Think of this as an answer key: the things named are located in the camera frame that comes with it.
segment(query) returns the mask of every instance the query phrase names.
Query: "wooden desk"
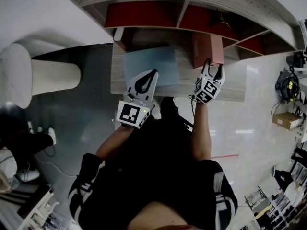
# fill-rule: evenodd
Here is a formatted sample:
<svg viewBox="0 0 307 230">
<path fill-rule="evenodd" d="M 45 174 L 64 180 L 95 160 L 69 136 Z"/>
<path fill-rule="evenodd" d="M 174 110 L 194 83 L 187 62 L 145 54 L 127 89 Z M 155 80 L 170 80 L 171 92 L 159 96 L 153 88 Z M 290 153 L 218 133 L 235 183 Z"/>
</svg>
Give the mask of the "wooden desk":
<svg viewBox="0 0 307 230">
<path fill-rule="evenodd" d="M 172 46 L 175 49 L 179 84 L 157 87 L 155 90 L 156 96 L 188 97 L 188 95 L 193 94 L 196 78 L 199 77 L 201 69 L 193 69 L 192 67 L 192 33 L 183 30 L 136 30 L 131 51 L 159 46 Z M 112 94 L 123 94 L 126 91 L 125 74 L 122 66 L 122 54 L 124 53 L 116 43 L 113 44 Z M 224 52 L 226 80 L 216 98 L 217 100 L 243 102 L 245 99 L 246 65 L 235 61 L 235 59 L 238 60 L 238 55 L 234 50 Z M 211 74 L 215 74 L 216 70 L 217 68 L 211 68 Z"/>
</svg>

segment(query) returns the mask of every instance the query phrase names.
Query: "blue paper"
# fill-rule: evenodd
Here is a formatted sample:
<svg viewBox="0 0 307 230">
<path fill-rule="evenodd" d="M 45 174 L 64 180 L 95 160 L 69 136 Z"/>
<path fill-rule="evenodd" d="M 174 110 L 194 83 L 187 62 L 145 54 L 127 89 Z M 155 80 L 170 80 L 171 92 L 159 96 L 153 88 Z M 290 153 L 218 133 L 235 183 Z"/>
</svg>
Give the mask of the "blue paper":
<svg viewBox="0 0 307 230">
<path fill-rule="evenodd" d="M 157 86 L 179 84 L 175 50 L 173 47 L 150 48 L 123 54 L 126 86 L 143 71 L 157 69 Z"/>
</svg>

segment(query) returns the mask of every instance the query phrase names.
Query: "floor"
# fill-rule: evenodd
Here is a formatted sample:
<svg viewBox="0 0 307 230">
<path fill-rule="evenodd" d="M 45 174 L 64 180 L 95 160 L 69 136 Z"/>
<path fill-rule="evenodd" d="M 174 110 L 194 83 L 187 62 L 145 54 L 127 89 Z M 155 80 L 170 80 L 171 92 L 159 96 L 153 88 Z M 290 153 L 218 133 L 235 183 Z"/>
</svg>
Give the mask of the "floor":
<svg viewBox="0 0 307 230">
<path fill-rule="evenodd" d="M 51 126 L 57 134 L 56 156 L 49 158 L 41 152 L 39 159 L 54 162 L 67 174 L 77 174 L 83 154 L 94 153 L 114 130 L 112 119 L 119 96 L 109 91 L 111 52 L 112 46 L 104 45 L 68 49 L 36 58 L 75 63 L 83 72 L 77 88 L 34 96 L 26 110 L 34 128 Z M 252 219 L 244 195 L 269 178 L 273 165 L 288 169 L 295 147 L 294 135 L 272 124 L 270 113 L 278 102 L 274 86 L 279 72 L 286 66 L 285 56 L 278 54 L 243 61 L 248 70 L 245 102 L 213 101 L 209 104 L 212 155 L 238 155 L 216 159 L 239 200 L 231 230 L 239 230 Z M 190 100 L 176 98 L 175 103 L 180 114 L 193 122 Z M 285 107 L 279 107 L 278 112 L 283 109 Z M 47 153 L 52 152 L 52 148 L 47 148 Z M 56 212 L 70 219 L 66 199 L 73 179 L 49 164 L 42 164 L 41 169 L 60 201 Z"/>
</svg>

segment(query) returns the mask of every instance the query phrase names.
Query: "pink box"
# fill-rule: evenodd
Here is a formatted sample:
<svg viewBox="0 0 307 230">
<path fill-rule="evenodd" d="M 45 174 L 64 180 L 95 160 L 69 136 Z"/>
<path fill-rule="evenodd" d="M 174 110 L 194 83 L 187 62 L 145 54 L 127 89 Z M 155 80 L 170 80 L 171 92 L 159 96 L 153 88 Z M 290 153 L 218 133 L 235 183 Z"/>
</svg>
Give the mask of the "pink box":
<svg viewBox="0 0 307 230">
<path fill-rule="evenodd" d="M 192 35 L 194 68 L 203 67 L 205 60 L 210 57 L 211 65 L 224 64 L 222 37 L 206 34 L 194 33 Z"/>
</svg>

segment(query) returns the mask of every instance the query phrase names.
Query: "brown box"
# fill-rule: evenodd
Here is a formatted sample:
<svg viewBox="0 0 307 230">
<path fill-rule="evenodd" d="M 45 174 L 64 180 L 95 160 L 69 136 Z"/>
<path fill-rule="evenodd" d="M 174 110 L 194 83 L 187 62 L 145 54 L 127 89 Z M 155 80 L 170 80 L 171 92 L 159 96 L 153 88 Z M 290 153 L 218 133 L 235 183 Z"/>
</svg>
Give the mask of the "brown box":
<svg viewBox="0 0 307 230">
<path fill-rule="evenodd" d="M 287 112 L 274 114 L 272 123 L 284 127 L 285 129 L 291 130 L 301 126 L 303 120 L 303 117 Z"/>
<path fill-rule="evenodd" d="M 193 53 L 194 53 L 194 68 L 203 67 L 207 58 L 211 59 L 211 65 L 224 64 L 224 53 L 222 37 L 205 34 L 193 33 Z"/>
</svg>

